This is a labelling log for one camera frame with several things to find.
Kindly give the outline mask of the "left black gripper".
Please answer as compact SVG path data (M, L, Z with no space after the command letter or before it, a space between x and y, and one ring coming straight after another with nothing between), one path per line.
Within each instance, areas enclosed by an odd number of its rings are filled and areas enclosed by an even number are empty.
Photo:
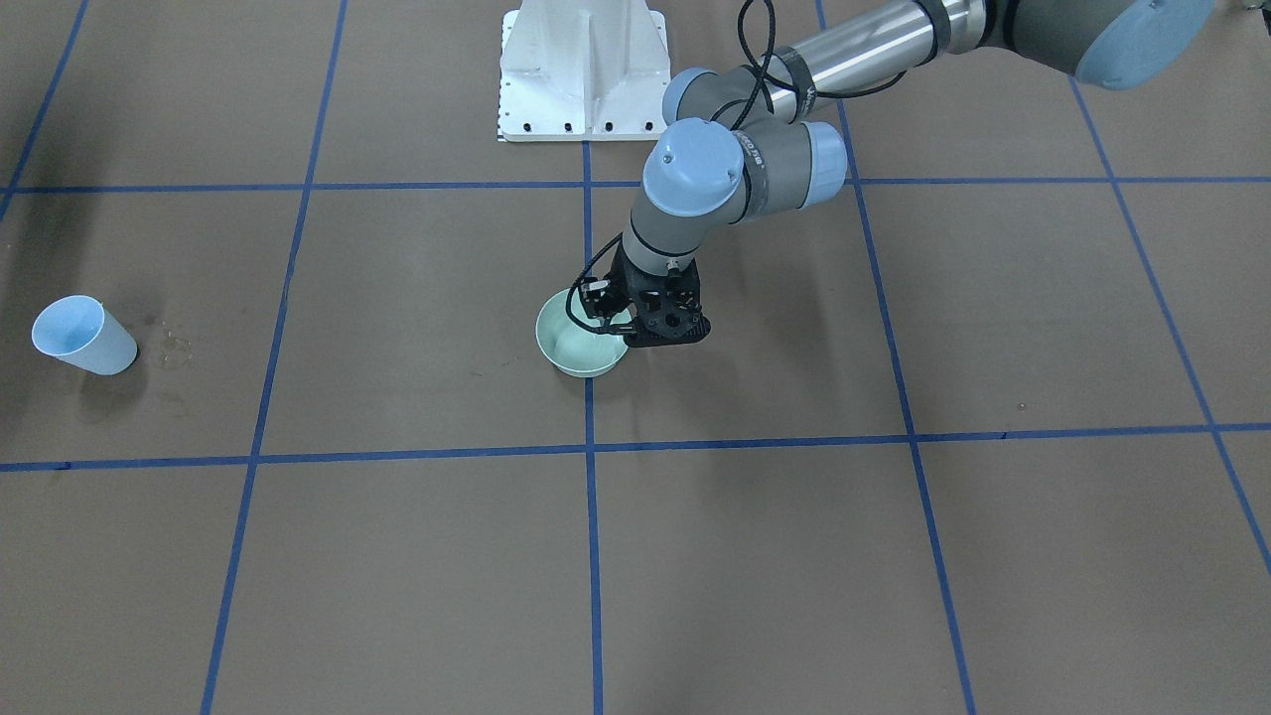
M700 314L700 276L697 262L672 259L667 273L641 271L622 246L616 248L608 271L608 312L625 311L633 305L637 316L662 314Z

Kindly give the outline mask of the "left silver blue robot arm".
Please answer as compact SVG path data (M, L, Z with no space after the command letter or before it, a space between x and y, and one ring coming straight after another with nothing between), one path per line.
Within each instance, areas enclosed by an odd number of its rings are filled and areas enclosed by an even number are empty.
M890 1L727 72L689 69L663 91L663 135L641 168L605 276L569 290L591 320L703 325L695 254L717 227L835 198L843 135L813 109L899 84L935 58L994 47L1106 90L1144 84L1185 53L1210 1Z

